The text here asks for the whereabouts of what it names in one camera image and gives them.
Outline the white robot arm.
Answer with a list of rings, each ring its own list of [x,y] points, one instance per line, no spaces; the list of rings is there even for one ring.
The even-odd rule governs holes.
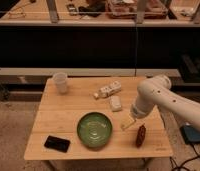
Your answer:
[[[155,106],[165,108],[181,117],[200,131],[200,103],[177,95],[171,91],[172,82],[166,75],[157,75],[139,81],[135,87],[136,97],[130,106],[132,120],[122,124],[126,130],[138,119],[146,118]]]

